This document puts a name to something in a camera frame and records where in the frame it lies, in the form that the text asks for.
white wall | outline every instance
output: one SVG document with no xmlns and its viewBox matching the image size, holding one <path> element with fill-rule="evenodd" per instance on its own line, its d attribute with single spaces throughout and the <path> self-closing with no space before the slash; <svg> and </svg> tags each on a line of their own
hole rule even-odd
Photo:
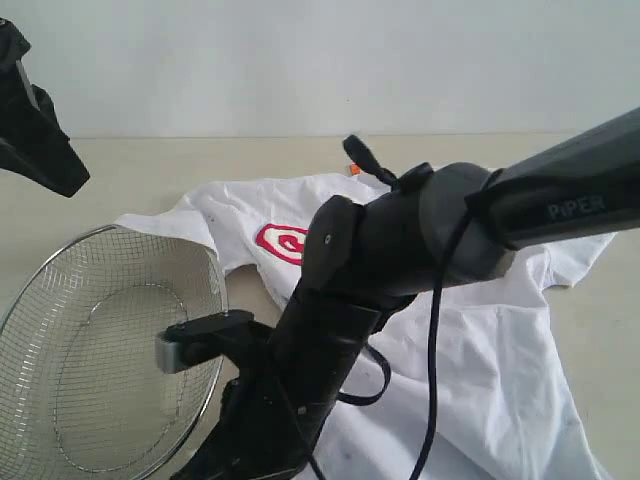
<svg viewBox="0 0 640 480">
<path fill-rule="evenodd" d="M 640 105 L 638 0 L 0 0 L 72 136 L 584 129 Z"/>
</svg>

metal strainer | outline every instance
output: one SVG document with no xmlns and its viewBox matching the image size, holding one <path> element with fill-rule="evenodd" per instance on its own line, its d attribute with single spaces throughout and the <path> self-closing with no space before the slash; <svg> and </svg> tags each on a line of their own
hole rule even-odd
<svg viewBox="0 0 640 480">
<path fill-rule="evenodd" d="M 196 243 L 107 226 L 58 251 L 0 323 L 0 478 L 150 475 L 221 366 L 165 375 L 155 337 L 226 306 L 215 256 Z"/>
</svg>

beige table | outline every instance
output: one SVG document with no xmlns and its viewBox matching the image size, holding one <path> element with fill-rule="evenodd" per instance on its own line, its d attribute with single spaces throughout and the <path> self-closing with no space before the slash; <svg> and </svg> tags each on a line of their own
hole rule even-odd
<svg viewBox="0 0 640 480">
<path fill-rule="evenodd" d="M 420 161 L 499 167 L 566 138 L 557 134 L 436 135 L 368 139 L 381 161 L 402 172 Z M 74 142 L 92 180 L 71 200 L 0 171 L 0 310 L 55 248 L 119 214 L 154 214 L 209 180 L 291 177 L 345 171 L 337 138 L 96 139 Z M 640 478 L 640 320 L 636 272 L 640 234 L 619 235 L 574 290 L 551 291 L 558 348 L 594 452 L 617 479 Z M 277 311 L 252 269 L 229 279 L 231 305 L 273 323 Z M 208 414 L 215 421 L 216 409 Z M 202 438 L 196 433 L 191 446 Z M 157 478 L 166 478 L 169 469 Z"/>
</svg>

red logo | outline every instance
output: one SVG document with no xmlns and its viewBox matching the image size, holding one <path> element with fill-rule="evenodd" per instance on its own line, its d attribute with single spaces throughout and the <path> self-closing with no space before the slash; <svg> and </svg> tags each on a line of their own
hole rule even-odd
<svg viewBox="0 0 640 480">
<path fill-rule="evenodd" d="M 256 244 L 293 265 L 302 265 L 307 229 L 268 223 L 258 232 Z"/>
</svg>

white t-shirt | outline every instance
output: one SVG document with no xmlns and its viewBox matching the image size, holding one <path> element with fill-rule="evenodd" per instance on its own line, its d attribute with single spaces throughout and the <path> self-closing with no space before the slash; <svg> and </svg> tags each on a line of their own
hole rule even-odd
<svg viewBox="0 0 640 480">
<path fill-rule="evenodd" d="M 367 203 L 385 189 L 338 174 L 212 182 L 169 212 L 124 215 L 117 223 L 207 245 L 225 273 L 255 264 L 284 307 L 300 277 L 306 228 L 318 207 L 334 194 Z M 437 435 L 421 478 L 611 478 L 589 449 L 542 295 L 552 285 L 578 282 L 610 239 L 529 247 L 504 278 L 445 291 Z M 430 293 L 419 295 L 371 338 L 391 363 L 391 384 L 375 405 L 338 403 L 333 409 L 315 450 L 329 480 L 409 477 L 427 428 L 430 303 Z M 343 389 L 373 394 L 381 384 L 379 367 L 361 355 Z M 307 468 L 298 478 L 315 476 Z"/>
</svg>

